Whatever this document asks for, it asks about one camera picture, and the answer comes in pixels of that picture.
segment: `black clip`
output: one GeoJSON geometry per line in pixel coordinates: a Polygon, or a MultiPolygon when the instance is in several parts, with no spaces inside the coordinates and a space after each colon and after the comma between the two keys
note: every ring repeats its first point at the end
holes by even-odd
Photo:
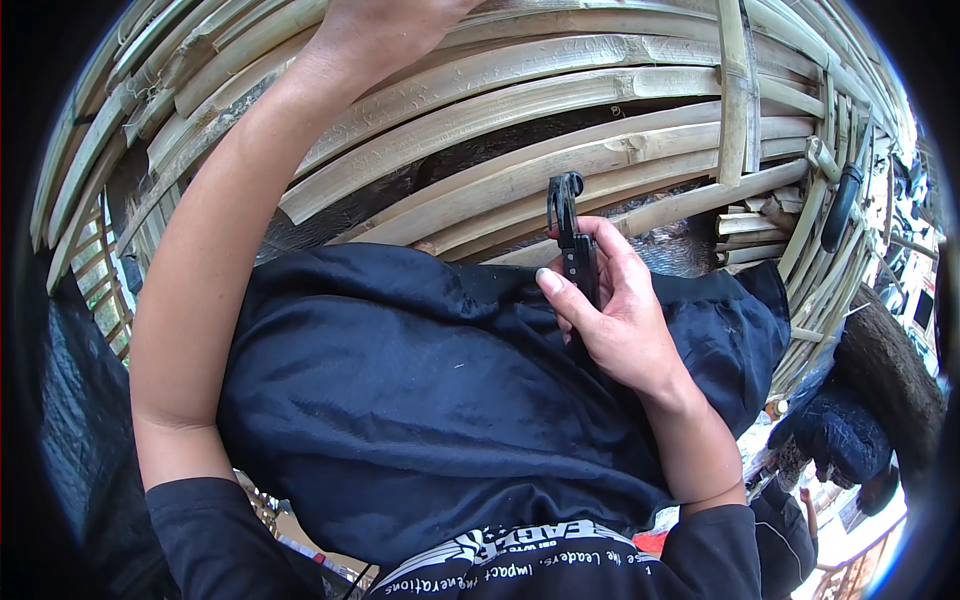
{"type": "Polygon", "coordinates": [[[596,243],[577,225],[577,196],[584,191],[584,178],[575,171],[550,178],[546,192],[546,222],[560,229],[557,245],[564,257],[564,275],[580,288],[587,300],[600,309],[600,281],[597,274],[596,243]]]}

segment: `fingernail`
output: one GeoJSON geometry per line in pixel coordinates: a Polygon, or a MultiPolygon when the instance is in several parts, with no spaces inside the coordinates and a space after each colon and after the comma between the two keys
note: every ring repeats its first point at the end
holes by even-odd
{"type": "Polygon", "coordinates": [[[537,270],[537,284],[547,296],[554,296],[564,288],[564,283],[557,274],[546,268],[537,270]]]}

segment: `hand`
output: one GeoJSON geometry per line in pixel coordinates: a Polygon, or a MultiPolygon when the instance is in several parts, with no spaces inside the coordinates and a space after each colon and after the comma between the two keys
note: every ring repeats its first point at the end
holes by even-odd
{"type": "Polygon", "coordinates": [[[373,85],[436,48],[481,1],[330,0],[320,30],[300,56],[306,62],[334,60],[373,85]]]}
{"type": "MultiPolygon", "coordinates": [[[[597,366],[664,408],[689,373],[677,354],[650,281],[650,271],[622,234],[601,217],[580,217],[580,231],[597,242],[600,305],[596,310],[563,275],[563,258],[537,271],[537,284],[557,311],[564,334],[576,328],[597,366]]],[[[557,231],[549,231],[556,238],[557,231]]]]}

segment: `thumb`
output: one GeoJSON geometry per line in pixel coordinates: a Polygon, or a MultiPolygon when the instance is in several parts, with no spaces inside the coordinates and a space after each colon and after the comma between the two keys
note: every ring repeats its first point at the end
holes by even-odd
{"type": "Polygon", "coordinates": [[[584,293],[565,277],[549,269],[539,269],[537,285],[557,314],[567,319],[579,331],[590,329],[600,318],[600,313],[590,304],[584,293]]]}

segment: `red object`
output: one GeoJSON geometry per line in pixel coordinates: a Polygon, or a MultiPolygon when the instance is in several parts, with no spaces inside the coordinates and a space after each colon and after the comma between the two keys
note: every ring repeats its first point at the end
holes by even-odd
{"type": "Polygon", "coordinates": [[[632,540],[637,550],[643,552],[662,552],[663,543],[666,541],[666,535],[670,533],[664,531],[661,534],[636,534],[632,540]]]}

